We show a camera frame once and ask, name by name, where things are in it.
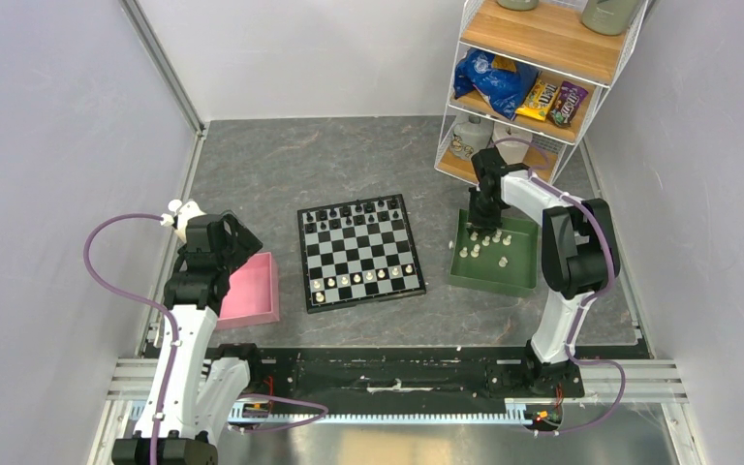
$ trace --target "wooden shelf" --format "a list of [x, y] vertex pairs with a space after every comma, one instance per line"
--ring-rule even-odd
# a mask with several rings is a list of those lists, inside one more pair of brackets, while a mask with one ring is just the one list
[[[546, 82], [558, 84], [564, 80], [562, 76], [550, 72], [543, 72], [542, 78]], [[568, 128], [561, 128], [559, 126], [556, 126], [548, 119], [546, 119], [545, 121], [538, 121], [537, 119], [522, 115], [517, 115], [514, 118], [514, 121], [511, 121], [492, 109], [489, 103], [487, 103], [486, 100], [483, 99], [481, 93], [477, 90], [473, 90], [472, 92], [469, 92], [459, 99], [452, 98], [449, 102], [456, 105], [457, 107], [471, 109], [482, 114], [488, 114], [490, 117], [493, 117], [506, 124], [511, 124], [523, 129], [528, 129], [530, 131], [543, 133], [547, 136], [562, 140], [566, 143], [574, 144], [574, 142], [577, 140], [577, 135], [580, 133], [580, 128], [583, 126], [583, 119], [585, 119], [586, 112], [589, 109], [589, 101], [592, 100], [592, 94], [596, 92], [597, 87], [586, 85], [585, 82], [573, 83], [588, 90], [589, 95], [587, 95], [586, 98], [583, 99], [583, 102], [577, 109], [577, 114], [572, 120], [572, 125]]]
[[[547, 166], [545, 169], [535, 170], [535, 173], [537, 173], [542, 179], [548, 181], [551, 177], [554, 163], [557, 160], [557, 155], [550, 152], [546, 152], [546, 154], [549, 157], [548, 164], [546, 163], [545, 158], [542, 157], [537, 150], [529, 148], [529, 151], [526, 152], [526, 157], [523, 159], [523, 163], [529, 167]], [[472, 168], [472, 162], [467, 162], [466, 160], [455, 157], [448, 149], [446, 153], [444, 153], [443, 158], [441, 158], [441, 161], [438, 162], [436, 168], [446, 174], [451, 174], [452, 176], [469, 181], [472, 184], [478, 183], [478, 177], [475, 176], [475, 169]]]
[[540, 3], [532, 11], [516, 12], [485, 0], [460, 40], [609, 86], [625, 37], [590, 30], [578, 10]]

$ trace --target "pink tray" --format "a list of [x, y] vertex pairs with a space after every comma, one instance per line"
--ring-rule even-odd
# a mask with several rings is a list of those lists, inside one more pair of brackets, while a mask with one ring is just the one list
[[230, 276], [215, 329], [277, 322], [278, 307], [278, 265], [270, 252], [256, 254]]

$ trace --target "blue snack bag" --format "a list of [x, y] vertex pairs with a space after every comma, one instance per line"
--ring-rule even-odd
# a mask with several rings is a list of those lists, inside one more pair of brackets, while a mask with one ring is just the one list
[[492, 109], [513, 119], [537, 76], [532, 65], [472, 48], [454, 68], [454, 98], [477, 89]]

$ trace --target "green tray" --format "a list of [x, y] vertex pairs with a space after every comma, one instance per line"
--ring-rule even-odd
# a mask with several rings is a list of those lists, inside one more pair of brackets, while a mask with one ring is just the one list
[[[472, 247], [482, 241], [472, 241], [466, 231], [469, 212], [460, 210], [457, 220], [457, 237], [449, 269], [449, 283], [461, 288], [489, 291], [515, 297], [532, 294], [538, 285], [538, 225], [528, 220], [501, 218], [503, 235], [511, 234], [511, 244], [503, 242], [480, 246], [480, 255], [472, 258]], [[460, 249], [469, 248], [470, 255], [462, 258]], [[509, 264], [500, 267], [498, 262], [506, 257]]]

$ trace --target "chessboard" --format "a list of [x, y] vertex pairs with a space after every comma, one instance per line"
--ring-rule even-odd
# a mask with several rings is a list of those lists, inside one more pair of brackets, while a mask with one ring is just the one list
[[426, 293], [400, 194], [297, 212], [306, 311]]

